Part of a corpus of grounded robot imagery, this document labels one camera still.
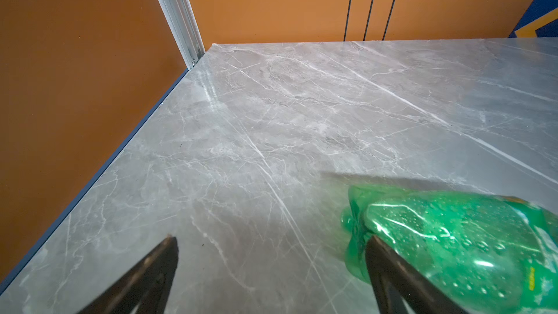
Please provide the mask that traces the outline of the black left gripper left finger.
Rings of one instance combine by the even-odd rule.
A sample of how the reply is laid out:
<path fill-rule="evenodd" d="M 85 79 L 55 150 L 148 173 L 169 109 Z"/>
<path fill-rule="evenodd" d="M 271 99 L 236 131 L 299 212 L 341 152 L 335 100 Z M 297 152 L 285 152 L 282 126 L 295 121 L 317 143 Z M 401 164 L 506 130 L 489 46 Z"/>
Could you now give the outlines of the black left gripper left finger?
<path fill-rule="evenodd" d="M 167 236 L 81 313 L 163 313 L 179 261 L 177 238 Z"/>

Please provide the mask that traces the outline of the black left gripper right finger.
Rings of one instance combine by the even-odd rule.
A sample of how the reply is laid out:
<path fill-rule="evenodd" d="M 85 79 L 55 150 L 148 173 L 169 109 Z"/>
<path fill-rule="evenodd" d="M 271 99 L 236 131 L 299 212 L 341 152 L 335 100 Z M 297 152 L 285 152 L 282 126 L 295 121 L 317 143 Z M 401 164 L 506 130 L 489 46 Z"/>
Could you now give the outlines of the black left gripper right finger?
<path fill-rule="evenodd" d="M 407 306 L 415 313 L 466 312 L 376 235 L 366 245 L 366 265 L 381 313 L 407 313 Z"/>

